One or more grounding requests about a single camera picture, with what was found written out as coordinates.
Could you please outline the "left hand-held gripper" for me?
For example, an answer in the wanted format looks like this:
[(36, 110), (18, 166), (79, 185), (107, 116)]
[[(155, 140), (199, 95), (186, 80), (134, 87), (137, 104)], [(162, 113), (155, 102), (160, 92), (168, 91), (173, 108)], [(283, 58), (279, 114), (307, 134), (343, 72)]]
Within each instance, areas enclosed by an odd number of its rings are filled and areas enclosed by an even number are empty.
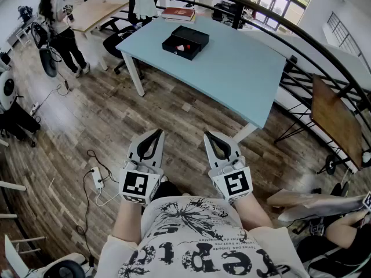
[(131, 160), (119, 172), (118, 193), (124, 200), (142, 205), (152, 201), (164, 175), (157, 168), (162, 163), (164, 143), (163, 130), (150, 130), (132, 141), (128, 150)]

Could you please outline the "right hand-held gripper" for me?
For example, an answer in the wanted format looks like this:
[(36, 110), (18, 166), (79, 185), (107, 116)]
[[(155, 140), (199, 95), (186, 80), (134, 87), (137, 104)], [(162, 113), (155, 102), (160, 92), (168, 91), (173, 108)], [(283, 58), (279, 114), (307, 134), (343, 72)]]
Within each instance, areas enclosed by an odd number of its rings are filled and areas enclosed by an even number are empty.
[[(252, 193), (250, 168), (246, 166), (238, 144), (216, 131), (205, 131), (203, 139), (212, 169), (208, 175), (220, 196), (231, 203)], [(228, 164), (218, 167), (220, 163)]]

